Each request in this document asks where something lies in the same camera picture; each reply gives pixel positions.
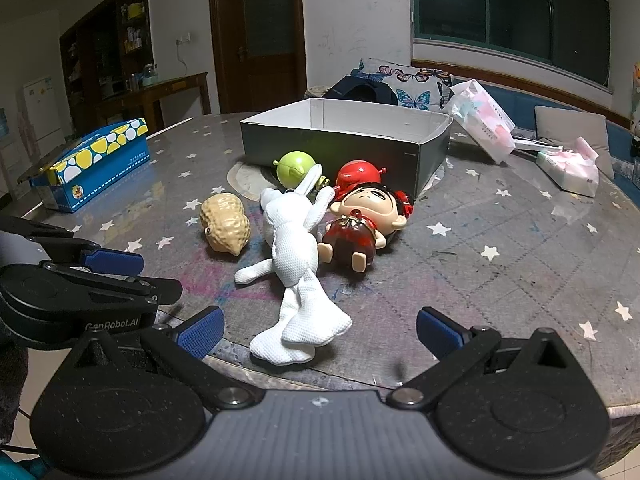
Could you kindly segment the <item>tan peanut toy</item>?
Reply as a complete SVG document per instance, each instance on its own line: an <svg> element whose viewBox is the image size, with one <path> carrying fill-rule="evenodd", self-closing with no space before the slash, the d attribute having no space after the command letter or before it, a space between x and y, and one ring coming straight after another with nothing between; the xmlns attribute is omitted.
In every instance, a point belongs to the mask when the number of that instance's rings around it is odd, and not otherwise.
<svg viewBox="0 0 640 480"><path fill-rule="evenodd" d="M201 204L200 221L209 246L215 252L237 257L252 235L250 220L238 196L219 193Z"/></svg>

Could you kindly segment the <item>red dress doll figure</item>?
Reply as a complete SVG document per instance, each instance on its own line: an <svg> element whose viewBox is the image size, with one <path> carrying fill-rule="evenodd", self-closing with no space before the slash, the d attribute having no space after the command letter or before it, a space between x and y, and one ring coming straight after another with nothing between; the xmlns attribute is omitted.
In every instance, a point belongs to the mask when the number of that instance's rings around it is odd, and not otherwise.
<svg viewBox="0 0 640 480"><path fill-rule="evenodd" d="M407 225L413 198L382 183L366 182L333 202L330 211L335 218L326 224L318 243L319 260L363 273L376 253Z"/></svg>

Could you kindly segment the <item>white plush rabbit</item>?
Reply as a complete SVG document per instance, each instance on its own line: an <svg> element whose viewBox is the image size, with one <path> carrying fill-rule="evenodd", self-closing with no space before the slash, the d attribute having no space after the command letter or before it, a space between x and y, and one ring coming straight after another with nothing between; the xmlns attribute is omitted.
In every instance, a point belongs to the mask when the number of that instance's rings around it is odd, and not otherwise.
<svg viewBox="0 0 640 480"><path fill-rule="evenodd" d="M311 361L318 347L352 326L352 318L334 304L317 278L317 228L335 196L334 188L325 186L314 200L309 198L321 176L322 166L315 164L293 191L262 191L264 237L271 256L234 274L238 284L246 285L273 273L284 286L278 322L250 342L253 356L277 366Z"/></svg>

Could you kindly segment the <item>green round toy figure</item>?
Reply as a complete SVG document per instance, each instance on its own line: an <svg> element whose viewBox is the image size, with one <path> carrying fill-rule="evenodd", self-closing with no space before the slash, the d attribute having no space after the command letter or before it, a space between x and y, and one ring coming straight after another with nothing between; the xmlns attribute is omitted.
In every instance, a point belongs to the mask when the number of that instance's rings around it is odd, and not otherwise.
<svg viewBox="0 0 640 480"><path fill-rule="evenodd" d="M274 160L277 179L286 190L294 190L304 180L309 170L316 164L314 159L305 152L292 151Z"/></svg>

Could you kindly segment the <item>white refrigerator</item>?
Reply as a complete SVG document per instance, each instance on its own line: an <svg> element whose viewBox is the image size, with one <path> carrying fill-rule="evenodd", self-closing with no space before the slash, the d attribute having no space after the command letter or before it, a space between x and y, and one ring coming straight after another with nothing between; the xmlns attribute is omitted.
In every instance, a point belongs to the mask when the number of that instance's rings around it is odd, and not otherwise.
<svg viewBox="0 0 640 480"><path fill-rule="evenodd" d="M63 142L64 134L52 78L44 76L30 84L24 84L23 96L26 116L36 141L51 139L57 144Z"/></svg>

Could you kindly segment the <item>grey white cardboard box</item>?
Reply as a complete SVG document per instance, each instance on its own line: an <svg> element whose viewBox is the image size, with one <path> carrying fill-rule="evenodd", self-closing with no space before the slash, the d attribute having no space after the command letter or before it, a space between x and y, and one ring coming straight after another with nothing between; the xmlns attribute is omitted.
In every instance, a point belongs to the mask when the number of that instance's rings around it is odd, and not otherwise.
<svg viewBox="0 0 640 480"><path fill-rule="evenodd" d="M306 99L241 122L245 160L271 168L302 151L330 179L346 162L384 168L382 182L417 198L445 161L454 120L441 112L360 101Z"/></svg>

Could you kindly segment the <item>small pink tissue pack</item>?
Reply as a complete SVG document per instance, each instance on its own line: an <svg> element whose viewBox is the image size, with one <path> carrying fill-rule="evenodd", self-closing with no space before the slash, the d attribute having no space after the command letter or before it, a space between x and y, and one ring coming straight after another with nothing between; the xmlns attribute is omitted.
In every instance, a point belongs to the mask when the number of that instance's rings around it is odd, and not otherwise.
<svg viewBox="0 0 640 480"><path fill-rule="evenodd" d="M563 191L593 198L599 186L598 157L589 143L578 136L569 148L541 150L536 164Z"/></svg>

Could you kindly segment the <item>plastic bag of pink packs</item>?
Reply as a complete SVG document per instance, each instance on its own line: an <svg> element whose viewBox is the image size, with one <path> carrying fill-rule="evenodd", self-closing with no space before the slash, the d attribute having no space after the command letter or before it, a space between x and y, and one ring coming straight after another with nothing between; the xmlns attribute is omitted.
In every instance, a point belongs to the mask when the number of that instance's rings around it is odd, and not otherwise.
<svg viewBox="0 0 640 480"><path fill-rule="evenodd" d="M446 112L497 164L514 150L513 120L475 79L451 87Z"/></svg>

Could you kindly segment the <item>grey cushion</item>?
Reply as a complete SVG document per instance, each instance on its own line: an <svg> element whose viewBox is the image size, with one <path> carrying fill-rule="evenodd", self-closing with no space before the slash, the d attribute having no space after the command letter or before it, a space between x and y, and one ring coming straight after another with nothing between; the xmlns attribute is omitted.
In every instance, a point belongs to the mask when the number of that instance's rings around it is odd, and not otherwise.
<svg viewBox="0 0 640 480"><path fill-rule="evenodd" d="M599 114L536 106L536 131L541 139L569 146L582 136L599 154L597 166L602 174L614 179L605 117Z"/></svg>

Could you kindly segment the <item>blue sofa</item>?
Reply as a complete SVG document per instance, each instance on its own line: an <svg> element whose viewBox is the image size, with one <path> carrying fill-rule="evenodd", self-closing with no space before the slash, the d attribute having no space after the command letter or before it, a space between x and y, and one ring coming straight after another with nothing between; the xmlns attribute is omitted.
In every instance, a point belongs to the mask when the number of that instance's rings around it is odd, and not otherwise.
<svg viewBox="0 0 640 480"><path fill-rule="evenodd" d="M630 156L631 132L602 114L575 110L561 103L511 88L480 83L520 129L536 132L537 139L554 144L571 144L582 136L599 154L598 168L613 178L626 193L639 191L639 179L634 180L634 168L639 167Z"/></svg>

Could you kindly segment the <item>butterfly print pillow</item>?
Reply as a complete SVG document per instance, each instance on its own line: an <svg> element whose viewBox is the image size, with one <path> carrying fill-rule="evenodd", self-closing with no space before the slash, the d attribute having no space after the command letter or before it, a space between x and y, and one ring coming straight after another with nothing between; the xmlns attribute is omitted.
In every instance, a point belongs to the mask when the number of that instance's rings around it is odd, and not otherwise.
<svg viewBox="0 0 640 480"><path fill-rule="evenodd" d="M387 84L399 106L441 112L454 92L450 73L436 68L417 68L378 58L362 58L350 76Z"/></svg>

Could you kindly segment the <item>dark navy backpack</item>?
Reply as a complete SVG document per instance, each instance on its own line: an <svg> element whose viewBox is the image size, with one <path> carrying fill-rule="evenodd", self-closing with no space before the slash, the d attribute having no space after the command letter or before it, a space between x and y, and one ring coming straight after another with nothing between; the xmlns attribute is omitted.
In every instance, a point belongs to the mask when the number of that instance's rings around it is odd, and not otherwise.
<svg viewBox="0 0 640 480"><path fill-rule="evenodd" d="M323 95L323 99L397 105L397 96L384 82L345 76Z"/></svg>

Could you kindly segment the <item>dark wooden door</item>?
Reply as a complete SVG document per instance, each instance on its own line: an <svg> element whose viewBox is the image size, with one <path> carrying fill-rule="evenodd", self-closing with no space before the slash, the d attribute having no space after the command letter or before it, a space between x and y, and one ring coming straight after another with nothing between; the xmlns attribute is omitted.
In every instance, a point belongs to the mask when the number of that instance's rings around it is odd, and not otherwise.
<svg viewBox="0 0 640 480"><path fill-rule="evenodd" d="M307 88L303 0L209 0L220 110L263 112Z"/></svg>

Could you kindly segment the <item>dark green framed window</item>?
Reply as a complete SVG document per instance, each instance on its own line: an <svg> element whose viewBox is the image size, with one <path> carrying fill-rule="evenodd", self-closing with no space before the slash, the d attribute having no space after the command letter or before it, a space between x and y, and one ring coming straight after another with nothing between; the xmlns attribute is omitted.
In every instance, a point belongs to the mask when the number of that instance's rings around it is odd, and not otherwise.
<svg viewBox="0 0 640 480"><path fill-rule="evenodd" d="M414 32L543 62L608 83L608 0L413 0Z"/></svg>

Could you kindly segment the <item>dark wall shelf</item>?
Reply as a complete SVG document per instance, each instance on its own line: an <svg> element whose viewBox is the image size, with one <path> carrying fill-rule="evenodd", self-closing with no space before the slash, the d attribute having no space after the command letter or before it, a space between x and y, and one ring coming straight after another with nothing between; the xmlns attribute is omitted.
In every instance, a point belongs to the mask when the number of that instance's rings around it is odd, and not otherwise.
<svg viewBox="0 0 640 480"><path fill-rule="evenodd" d="M107 103L139 88L154 63L149 0L104 0L60 39L74 131L88 133L112 116Z"/></svg>

